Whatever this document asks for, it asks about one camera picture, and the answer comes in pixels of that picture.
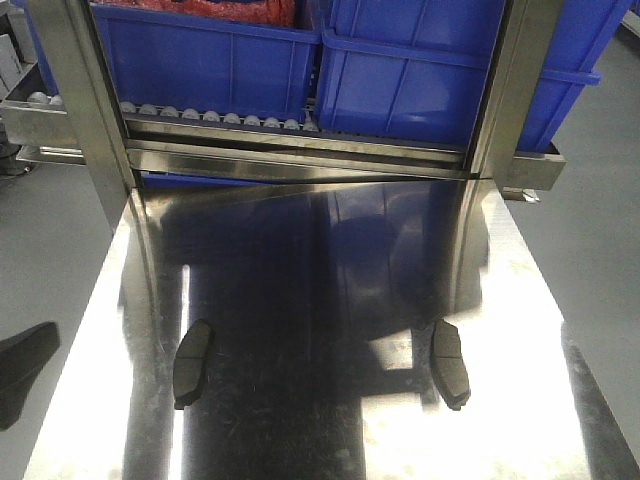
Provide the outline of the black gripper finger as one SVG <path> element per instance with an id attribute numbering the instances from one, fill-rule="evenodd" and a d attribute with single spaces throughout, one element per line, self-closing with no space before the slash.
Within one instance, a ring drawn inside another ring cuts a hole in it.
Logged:
<path id="1" fill-rule="evenodd" d="M 20 418 L 38 375 L 60 347 L 58 326 L 43 322 L 1 341 L 1 430 Z"/>

